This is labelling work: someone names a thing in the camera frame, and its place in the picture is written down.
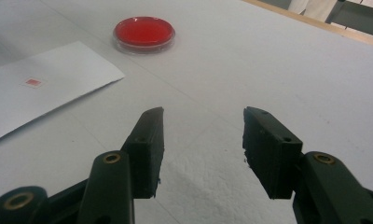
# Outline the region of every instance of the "white paper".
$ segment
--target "white paper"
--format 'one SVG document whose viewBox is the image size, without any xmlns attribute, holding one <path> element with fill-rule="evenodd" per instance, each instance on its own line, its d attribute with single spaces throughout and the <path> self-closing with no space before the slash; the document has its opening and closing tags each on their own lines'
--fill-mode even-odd
<svg viewBox="0 0 373 224">
<path fill-rule="evenodd" d="M 124 74 L 80 42 L 0 67 L 0 137 Z"/>
</svg>

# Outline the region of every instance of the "petri dish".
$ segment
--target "petri dish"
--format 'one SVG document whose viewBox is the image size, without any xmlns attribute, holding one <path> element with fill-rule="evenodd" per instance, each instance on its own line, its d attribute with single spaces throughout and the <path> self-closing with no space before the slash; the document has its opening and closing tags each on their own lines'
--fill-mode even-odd
<svg viewBox="0 0 373 224">
<path fill-rule="evenodd" d="M 168 49 L 175 36 L 173 27 L 155 17 L 132 17 L 117 24 L 114 38 L 124 52 L 157 53 Z"/>
</svg>

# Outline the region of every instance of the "small red mark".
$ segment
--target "small red mark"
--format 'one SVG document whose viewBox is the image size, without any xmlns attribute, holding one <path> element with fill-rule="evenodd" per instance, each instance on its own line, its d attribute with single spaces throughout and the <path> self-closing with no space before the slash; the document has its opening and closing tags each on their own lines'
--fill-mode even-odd
<svg viewBox="0 0 373 224">
<path fill-rule="evenodd" d="M 32 78 L 27 80 L 26 83 L 29 84 L 29 85 L 32 85 L 32 86 L 39 86 L 39 84 L 41 84 L 40 81 L 32 79 Z"/>
</svg>

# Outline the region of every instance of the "white table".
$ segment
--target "white table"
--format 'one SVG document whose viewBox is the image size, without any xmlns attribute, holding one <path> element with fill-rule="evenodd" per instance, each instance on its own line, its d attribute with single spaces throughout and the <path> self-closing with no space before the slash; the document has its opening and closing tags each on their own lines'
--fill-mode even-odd
<svg viewBox="0 0 373 224">
<path fill-rule="evenodd" d="M 157 55 L 114 48 L 133 16 L 169 21 Z M 81 41 L 126 75 L 0 140 L 0 195 L 37 185 L 53 195 L 120 149 L 140 115 L 163 106 L 157 198 L 136 200 L 136 223 L 296 223 L 244 162 L 242 110 L 268 110 L 304 152 L 342 159 L 373 189 L 373 46 L 232 0 L 0 1 L 0 66 Z"/>
</svg>

